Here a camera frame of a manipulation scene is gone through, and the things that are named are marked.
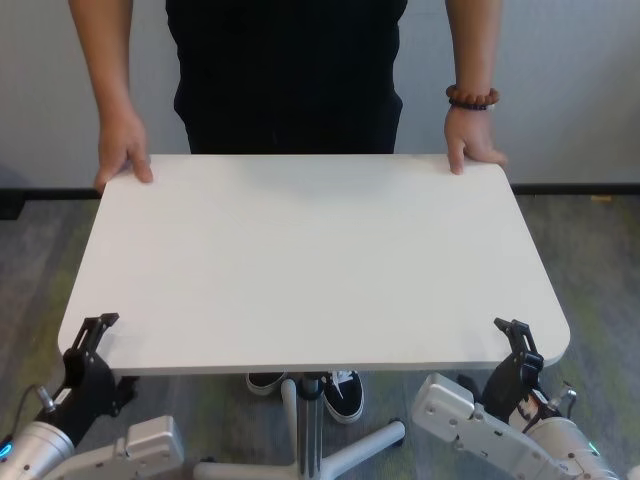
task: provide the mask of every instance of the table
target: table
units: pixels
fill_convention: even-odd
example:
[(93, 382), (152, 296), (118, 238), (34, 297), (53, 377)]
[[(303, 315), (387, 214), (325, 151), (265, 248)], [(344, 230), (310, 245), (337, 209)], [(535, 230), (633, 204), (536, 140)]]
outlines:
[(568, 346), (497, 166), (169, 155), (152, 167), (151, 185), (124, 173), (107, 186), (62, 351), (104, 312), (121, 318), (98, 353), (120, 375), (493, 368), (509, 353), (495, 317), (528, 323), (547, 364)]

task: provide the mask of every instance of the shoe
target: shoe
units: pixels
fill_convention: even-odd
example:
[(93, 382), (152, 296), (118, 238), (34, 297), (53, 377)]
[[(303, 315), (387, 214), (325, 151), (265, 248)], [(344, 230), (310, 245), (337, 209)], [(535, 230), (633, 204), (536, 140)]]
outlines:
[(247, 373), (245, 380), (251, 393), (266, 397), (275, 392), (285, 378), (287, 378), (286, 372)]
[(353, 423), (364, 409), (364, 391), (358, 372), (332, 372), (322, 377), (324, 404), (338, 423)]

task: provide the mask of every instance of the table leg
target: table leg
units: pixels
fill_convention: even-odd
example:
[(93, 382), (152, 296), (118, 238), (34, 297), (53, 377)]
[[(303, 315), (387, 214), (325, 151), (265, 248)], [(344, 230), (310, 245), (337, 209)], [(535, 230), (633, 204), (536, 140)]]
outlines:
[(334, 480), (376, 453), (400, 442), (404, 424), (394, 420), (386, 427), (348, 447), (322, 458), (324, 403), (316, 376), (305, 376), (297, 389), (285, 380), (280, 389), (284, 403), (294, 463), (289, 466), (240, 465), (201, 462), (195, 480)]

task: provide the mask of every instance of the blue light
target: blue light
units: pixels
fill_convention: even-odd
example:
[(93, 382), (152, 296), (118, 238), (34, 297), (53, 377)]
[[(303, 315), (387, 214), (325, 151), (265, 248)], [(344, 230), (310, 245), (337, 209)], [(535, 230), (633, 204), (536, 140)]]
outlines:
[(596, 455), (600, 456), (600, 452), (598, 451), (598, 449), (595, 447), (595, 445), (591, 442), (589, 442), (589, 446), (591, 447), (591, 450), (593, 450)]
[(11, 450), (13, 449), (13, 445), (11, 445), (10, 443), (7, 443), (4, 448), (2, 450), (0, 450), (0, 458), (4, 458), (6, 456), (9, 455), (9, 453), (11, 453)]

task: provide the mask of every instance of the hand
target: hand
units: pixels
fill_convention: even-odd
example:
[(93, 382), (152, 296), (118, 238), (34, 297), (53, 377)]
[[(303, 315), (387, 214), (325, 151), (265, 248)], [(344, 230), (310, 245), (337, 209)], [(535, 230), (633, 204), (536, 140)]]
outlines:
[(456, 175), (464, 169), (464, 156), (504, 167), (507, 157), (493, 148), (491, 114), (452, 107), (444, 121), (444, 136), (449, 147), (449, 166)]
[(133, 109), (112, 114), (100, 123), (98, 146), (100, 168), (94, 182), (102, 193), (106, 183), (125, 166), (127, 160), (133, 166), (135, 176), (143, 183), (153, 181), (147, 156), (147, 134), (140, 117)]

